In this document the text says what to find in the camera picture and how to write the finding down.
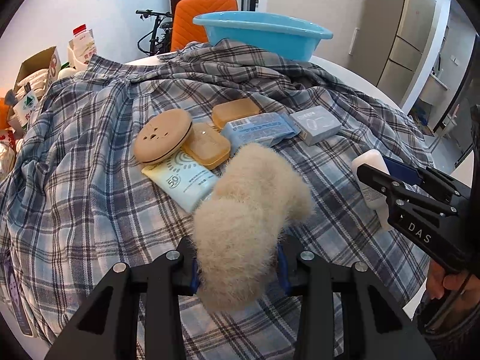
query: orange chair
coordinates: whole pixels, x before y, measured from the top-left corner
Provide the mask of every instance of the orange chair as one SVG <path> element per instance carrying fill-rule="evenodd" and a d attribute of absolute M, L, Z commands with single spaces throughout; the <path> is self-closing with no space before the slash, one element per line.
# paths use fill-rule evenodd
<path fill-rule="evenodd" d="M 180 0 L 175 7 L 172 28 L 172 49 L 183 49 L 189 42 L 208 42 L 203 26 L 192 23 L 202 13 L 238 11 L 237 0 Z"/>

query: white bottle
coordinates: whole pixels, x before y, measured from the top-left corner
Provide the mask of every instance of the white bottle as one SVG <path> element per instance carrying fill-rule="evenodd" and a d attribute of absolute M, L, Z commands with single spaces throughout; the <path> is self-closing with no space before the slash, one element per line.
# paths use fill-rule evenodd
<path fill-rule="evenodd" d="M 368 185 L 359 181 L 359 178 L 357 176 L 357 168 L 362 164 L 370 165 L 371 167 L 377 168 L 378 170 L 381 170 L 383 173 L 387 173 L 388 175 L 390 174 L 390 172 L 388 171 L 387 165 L 385 164 L 382 155 L 378 150 L 375 149 L 368 150 L 366 153 L 359 155 L 352 161 L 351 164 L 353 175 L 355 176 L 355 179 L 360 186 L 360 191 L 363 195 L 365 203 L 367 204 L 367 207 L 377 212 L 378 220 L 380 221 L 382 230 L 390 231 L 392 229 L 392 226 L 390 226 L 387 222 L 388 205 L 386 202 L 386 196 L 374 190 L 372 187 L 369 187 Z"/>
<path fill-rule="evenodd" d="M 87 31 L 85 24 L 73 30 L 73 53 L 76 59 L 82 64 L 88 64 L 93 54 L 97 53 L 97 47 L 93 40 L 92 33 Z"/>
<path fill-rule="evenodd" d="M 182 150 L 142 173 L 164 190 L 186 212 L 208 199 L 218 177 Z"/>

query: bicycle handlebar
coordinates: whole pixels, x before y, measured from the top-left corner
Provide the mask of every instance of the bicycle handlebar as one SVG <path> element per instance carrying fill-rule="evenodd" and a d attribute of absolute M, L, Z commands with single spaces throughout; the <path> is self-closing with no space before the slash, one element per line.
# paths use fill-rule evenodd
<path fill-rule="evenodd" d="M 136 10 L 135 13 L 137 15 L 143 15 L 146 19 L 148 19 L 149 16 L 165 16 L 165 17 L 170 17 L 170 18 L 173 17 L 173 15 L 170 12 L 165 12 L 165 13 L 153 12 L 150 9 L 147 9 L 146 11 Z"/>

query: sunscreen tube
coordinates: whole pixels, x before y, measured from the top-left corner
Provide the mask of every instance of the sunscreen tube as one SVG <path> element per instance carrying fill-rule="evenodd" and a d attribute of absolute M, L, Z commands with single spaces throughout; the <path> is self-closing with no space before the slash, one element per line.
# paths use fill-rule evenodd
<path fill-rule="evenodd" d="M 186 212 L 193 212 L 209 197 L 218 177 L 183 151 L 164 162 L 148 165 L 142 173 Z"/>

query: beige plush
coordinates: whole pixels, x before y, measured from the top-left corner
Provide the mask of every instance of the beige plush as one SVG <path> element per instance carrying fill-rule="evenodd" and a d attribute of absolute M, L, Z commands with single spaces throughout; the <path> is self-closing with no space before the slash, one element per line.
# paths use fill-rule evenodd
<path fill-rule="evenodd" d="M 206 309 L 239 310 L 260 297 L 282 228 L 312 210 L 309 187 L 283 157 L 258 144 L 240 149 L 194 214 Z"/>

